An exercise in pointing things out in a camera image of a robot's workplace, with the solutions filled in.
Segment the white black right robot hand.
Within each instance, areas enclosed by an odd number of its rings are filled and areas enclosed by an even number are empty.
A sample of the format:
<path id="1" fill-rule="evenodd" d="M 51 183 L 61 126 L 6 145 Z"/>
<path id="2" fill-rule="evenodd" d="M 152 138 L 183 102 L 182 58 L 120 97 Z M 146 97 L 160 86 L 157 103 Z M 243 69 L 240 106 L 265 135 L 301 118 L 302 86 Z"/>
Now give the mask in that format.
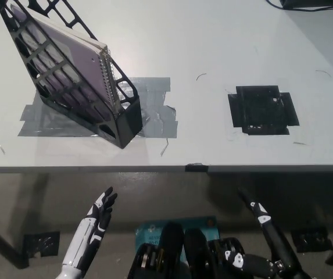
<path id="1" fill-rule="evenodd" d="M 271 214 L 246 189 L 238 190 L 240 198 L 252 212 L 262 229 L 265 240 L 271 251 L 271 259 L 248 253 L 226 250 L 223 263 L 226 267 L 241 274 L 259 278 L 310 278 L 303 270 L 284 233 L 274 223 Z"/>

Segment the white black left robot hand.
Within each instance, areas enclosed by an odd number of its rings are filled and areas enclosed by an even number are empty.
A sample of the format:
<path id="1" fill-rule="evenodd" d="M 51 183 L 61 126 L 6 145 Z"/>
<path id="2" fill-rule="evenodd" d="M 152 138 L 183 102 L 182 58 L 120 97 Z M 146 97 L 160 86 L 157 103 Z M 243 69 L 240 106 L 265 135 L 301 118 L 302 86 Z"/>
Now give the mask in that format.
<path id="1" fill-rule="evenodd" d="M 59 278 L 84 278 L 108 229 L 117 194 L 109 187 L 80 221 L 62 262 Z"/>

